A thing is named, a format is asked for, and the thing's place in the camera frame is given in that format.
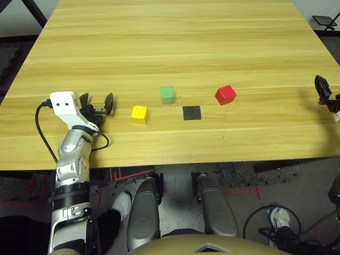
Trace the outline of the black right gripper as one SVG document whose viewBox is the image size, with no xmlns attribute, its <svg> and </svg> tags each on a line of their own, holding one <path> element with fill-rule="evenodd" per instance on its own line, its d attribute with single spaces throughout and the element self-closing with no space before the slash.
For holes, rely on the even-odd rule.
<svg viewBox="0 0 340 255">
<path fill-rule="evenodd" d="M 335 99 L 329 99 L 332 94 L 329 89 L 329 84 L 325 78 L 319 75 L 316 75 L 314 79 L 314 86 L 319 95 L 319 105 L 326 105 L 331 113 L 337 114 L 340 110 L 340 94 L 337 94 Z"/>
</svg>

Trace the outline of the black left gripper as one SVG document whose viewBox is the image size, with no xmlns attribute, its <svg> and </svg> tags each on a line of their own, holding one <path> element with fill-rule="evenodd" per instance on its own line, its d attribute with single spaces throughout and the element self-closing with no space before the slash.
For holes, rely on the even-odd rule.
<svg viewBox="0 0 340 255">
<path fill-rule="evenodd" d="M 106 96 L 104 101 L 104 108 L 94 108 L 92 104 L 88 104 L 88 98 L 88 93 L 84 93 L 79 97 L 79 101 L 82 106 L 80 112 L 89 122 L 95 125 L 101 125 L 104 120 L 104 110 L 107 116 L 112 113 L 112 110 L 114 108 L 114 96 L 112 93 L 109 93 Z"/>
</svg>

